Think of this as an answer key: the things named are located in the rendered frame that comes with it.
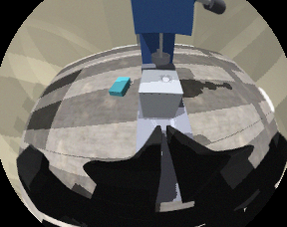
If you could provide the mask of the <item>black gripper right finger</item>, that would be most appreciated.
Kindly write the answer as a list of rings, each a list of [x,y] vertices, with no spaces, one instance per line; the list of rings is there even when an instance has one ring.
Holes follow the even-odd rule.
[[[227,150],[211,150],[191,140],[174,126],[168,125],[166,130],[168,152],[170,152],[172,164],[174,164],[176,181],[180,190],[180,200],[194,201],[196,194],[210,184],[220,170],[231,168],[244,158],[251,156],[254,145],[244,145],[240,148]]]

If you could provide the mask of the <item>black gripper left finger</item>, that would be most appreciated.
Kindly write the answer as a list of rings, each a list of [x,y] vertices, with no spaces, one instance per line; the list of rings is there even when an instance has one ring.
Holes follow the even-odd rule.
[[[162,128],[157,125],[139,152],[127,160],[88,161],[84,170],[101,184],[119,188],[150,190],[150,205],[155,205],[160,181],[160,141]]]

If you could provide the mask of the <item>light blue rectangular block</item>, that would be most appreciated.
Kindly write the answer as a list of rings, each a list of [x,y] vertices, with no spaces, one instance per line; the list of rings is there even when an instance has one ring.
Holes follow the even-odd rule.
[[[109,95],[116,95],[116,97],[123,97],[128,86],[131,84],[131,78],[119,77],[115,84],[108,90]]]

